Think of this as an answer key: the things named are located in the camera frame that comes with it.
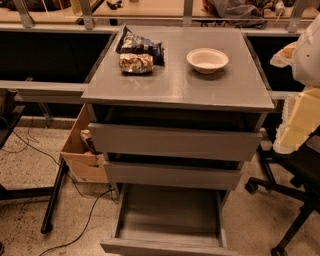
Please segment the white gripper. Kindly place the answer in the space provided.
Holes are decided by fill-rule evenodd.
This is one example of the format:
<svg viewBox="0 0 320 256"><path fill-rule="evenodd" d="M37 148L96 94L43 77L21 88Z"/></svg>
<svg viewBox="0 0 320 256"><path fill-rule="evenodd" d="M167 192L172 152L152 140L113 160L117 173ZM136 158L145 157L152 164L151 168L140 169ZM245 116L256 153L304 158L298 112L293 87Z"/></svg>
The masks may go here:
<svg viewBox="0 0 320 256"><path fill-rule="evenodd" d="M320 87L320 14L296 42L274 54L270 64L283 68L292 65L293 78L305 86ZM320 89L307 87L288 96L282 111L273 149L277 153L296 151L320 125Z"/></svg>

